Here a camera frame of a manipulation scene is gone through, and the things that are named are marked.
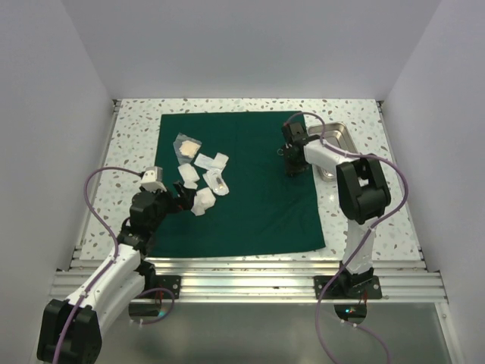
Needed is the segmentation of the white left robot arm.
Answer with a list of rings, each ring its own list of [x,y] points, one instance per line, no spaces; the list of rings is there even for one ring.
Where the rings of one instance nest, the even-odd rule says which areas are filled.
[[[47,363],[94,363],[103,337],[137,297],[158,289],[155,267],[146,261],[155,232],[169,214],[190,210],[196,192],[180,182],[175,192],[142,188],[132,198],[130,215],[105,261],[64,300],[51,300],[42,315],[38,360]]]

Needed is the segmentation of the small white gauze pad top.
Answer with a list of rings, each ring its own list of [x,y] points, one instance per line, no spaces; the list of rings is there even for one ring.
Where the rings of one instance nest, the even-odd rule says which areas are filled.
[[[229,157],[227,155],[218,152],[213,159],[212,167],[224,170],[228,160],[229,160]]]

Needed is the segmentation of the clear pouch with dark item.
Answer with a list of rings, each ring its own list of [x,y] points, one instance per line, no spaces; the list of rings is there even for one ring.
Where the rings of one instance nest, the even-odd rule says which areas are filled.
[[[215,169],[217,171],[217,182],[218,182],[218,189],[216,191],[212,190],[213,193],[215,193],[218,196],[226,196],[230,192],[230,190],[222,177],[222,170],[218,168],[212,168],[212,169]]]

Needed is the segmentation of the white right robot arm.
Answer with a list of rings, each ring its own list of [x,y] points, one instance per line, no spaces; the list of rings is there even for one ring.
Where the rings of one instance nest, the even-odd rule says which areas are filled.
[[[284,123],[282,132],[285,140],[282,155],[289,176],[314,166],[336,177],[339,207],[348,221],[342,259],[346,274],[338,278],[337,287],[343,296],[356,297],[365,288],[362,275],[373,268],[375,227],[391,202],[380,165],[382,160],[375,155],[359,155],[333,146],[322,133],[310,133],[302,122],[294,119]],[[216,196],[230,192],[222,177],[228,157],[201,155],[199,145],[193,141],[178,142],[175,150],[185,159],[177,168],[183,186],[196,194],[192,212],[203,215],[214,205]]]

